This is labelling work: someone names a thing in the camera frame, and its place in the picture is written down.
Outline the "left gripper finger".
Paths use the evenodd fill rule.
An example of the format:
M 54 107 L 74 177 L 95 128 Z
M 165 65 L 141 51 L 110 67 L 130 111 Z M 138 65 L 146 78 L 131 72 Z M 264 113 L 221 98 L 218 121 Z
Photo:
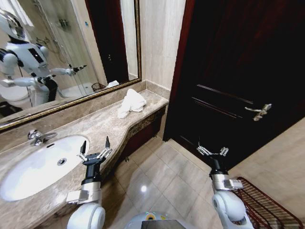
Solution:
M 109 137 L 106 136 L 105 148 L 98 154 L 98 158 L 107 158 L 112 152 Z
M 77 157 L 81 160 L 82 163 L 87 161 L 87 158 L 85 156 L 86 143 L 87 143 L 87 141 L 83 142 L 82 146 L 80 147 L 80 152 L 79 152 L 79 154 L 77 154 Z

